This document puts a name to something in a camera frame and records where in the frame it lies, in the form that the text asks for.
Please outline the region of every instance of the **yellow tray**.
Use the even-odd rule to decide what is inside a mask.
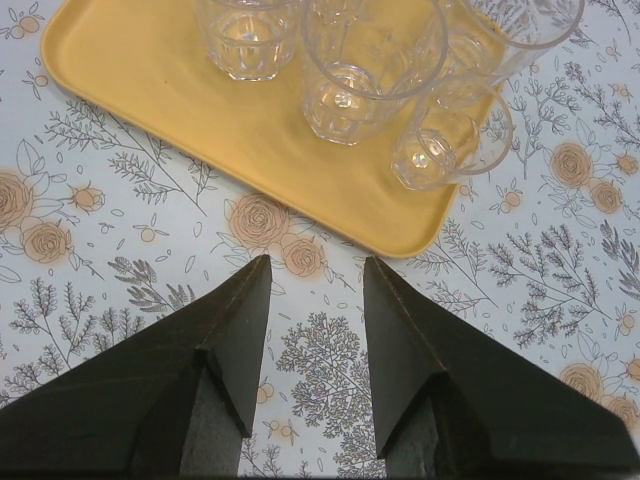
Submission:
[[[427,248],[455,196],[455,186],[411,192],[393,175],[404,118],[356,147],[316,138],[299,108],[299,62],[272,82],[227,78],[191,2],[67,0],[42,56],[67,90],[381,255]]]

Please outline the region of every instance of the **black object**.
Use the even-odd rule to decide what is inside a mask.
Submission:
[[[365,322],[389,477],[601,479],[640,471],[622,420],[428,300],[377,258]]]
[[[235,476],[269,311],[259,257],[213,292],[0,410],[1,476]]]

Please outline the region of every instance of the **tray rim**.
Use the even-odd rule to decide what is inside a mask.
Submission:
[[[449,214],[449,211],[451,210],[451,207],[453,206],[453,203],[456,200],[457,197],[457,184],[456,185],[450,185],[448,187],[443,187],[443,188],[451,188],[453,191],[452,193],[449,195],[449,198],[446,202],[446,206],[445,208],[443,208],[442,210],[442,215],[441,218],[439,218],[437,220],[437,228],[434,228],[434,232],[433,234],[430,235],[425,235],[425,239],[423,242],[420,243],[420,246],[416,247],[413,250],[410,250],[408,252],[399,252],[399,251],[389,251],[388,249],[385,248],[380,248],[380,247],[376,247],[374,245],[371,245],[369,242],[367,241],[362,241],[362,240],[357,240],[355,238],[353,238],[351,235],[349,235],[348,233],[346,233],[344,231],[344,229],[339,228],[339,227],[335,227],[333,226],[330,222],[328,221],[323,221],[323,220],[319,220],[317,218],[317,216],[309,213],[305,208],[301,208],[301,207],[296,207],[291,205],[288,201],[283,200],[282,197],[280,196],[280,194],[278,194],[277,192],[269,192],[267,193],[268,189],[262,188],[258,185],[258,182],[254,182],[251,181],[249,179],[245,179],[241,176],[237,176],[235,173],[231,172],[229,168],[227,168],[226,166],[221,166],[218,163],[214,163],[210,160],[204,160],[200,158],[200,154],[194,151],[194,148],[189,147],[188,145],[185,145],[183,142],[179,141],[178,139],[172,137],[170,134],[165,135],[165,133],[160,133],[158,131],[158,129],[156,127],[153,126],[143,126],[145,125],[144,121],[141,121],[139,119],[136,118],[136,116],[134,114],[128,114],[128,113],[124,113],[121,110],[119,110],[116,107],[113,107],[108,100],[103,101],[102,99],[98,99],[95,95],[91,94],[90,92],[80,88],[80,87],[76,87],[72,84],[72,82],[68,82],[65,79],[65,76],[62,72],[59,72],[56,70],[55,68],[55,60],[53,60],[52,56],[55,55],[55,52],[57,51],[58,47],[55,46],[55,42],[53,40],[51,40],[50,37],[54,36],[57,33],[58,30],[58,26],[57,24],[62,22],[61,19],[63,19],[65,17],[65,15],[67,14],[67,9],[70,7],[70,5],[72,4],[78,4],[78,5],[85,5],[86,0],[64,0],[63,4],[58,8],[58,10],[56,10],[56,12],[54,13],[54,15],[51,17],[51,19],[47,22],[47,25],[45,27],[45,30],[42,34],[42,37],[40,39],[40,56],[42,58],[42,62],[47,70],[47,73],[49,73],[49,75],[51,75],[51,77],[53,78],[53,80],[56,82],[56,84],[60,87],[62,87],[63,89],[65,89],[68,92],[71,92],[74,95],[77,95],[91,103],[93,103],[94,105],[116,115],[117,117],[127,121],[128,123],[131,123],[132,125],[134,125],[136,128],[139,128],[142,131],[148,132],[150,134],[152,134],[153,136],[155,136],[156,138],[160,138],[163,140],[166,140],[167,142],[169,142],[171,145],[173,145],[174,147],[178,148],[179,150],[182,150],[185,153],[188,153],[190,155],[193,155],[195,158],[197,158],[199,161],[206,163],[208,165],[211,165],[212,167],[218,169],[220,172],[224,173],[225,175],[228,175],[229,177],[231,177],[233,180],[240,182],[242,185],[248,186],[249,188],[253,189],[255,192],[261,193],[262,195],[265,195],[279,203],[281,203],[282,205],[286,206],[287,208],[291,208],[292,210],[294,210],[295,212],[301,213],[302,215],[308,217],[309,219],[312,219],[314,221],[317,221],[318,223],[320,223],[321,225],[327,227],[329,230],[339,234],[340,236],[343,237],[343,239],[350,241],[355,247],[358,248],[362,248],[365,250],[368,250],[370,252],[373,252],[374,254],[383,256],[383,257],[387,257],[387,258],[392,258],[392,259],[408,259],[411,257],[415,257],[423,252],[425,252],[429,247],[431,247],[431,245],[433,245],[433,243],[437,240],[438,236],[440,235],[440,232],[442,230],[442,226],[444,225],[447,216]]]

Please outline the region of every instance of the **transparent mug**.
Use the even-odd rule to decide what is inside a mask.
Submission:
[[[300,0],[196,0],[213,63],[234,80],[273,79],[293,58]]]
[[[479,93],[473,103],[468,88]],[[509,107],[489,84],[471,76],[443,77],[416,105],[395,145],[392,170],[410,190],[460,183],[504,161],[513,129]]]
[[[447,54],[435,0],[305,0],[302,111],[315,134],[355,145],[438,76]]]
[[[497,86],[578,28],[586,0],[441,0],[449,28],[445,74]]]

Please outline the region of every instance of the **table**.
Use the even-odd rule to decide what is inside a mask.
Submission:
[[[58,89],[39,41],[60,4],[0,10],[0,406],[268,252],[270,323],[240,473],[383,475],[367,252]],[[638,0],[589,0],[570,40],[505,85],[517,124],[507,161],[460,185],[432,248],[390,261],[620,415],[636,442],[639,23]],[[123,146],[111,148],[116,133]]]

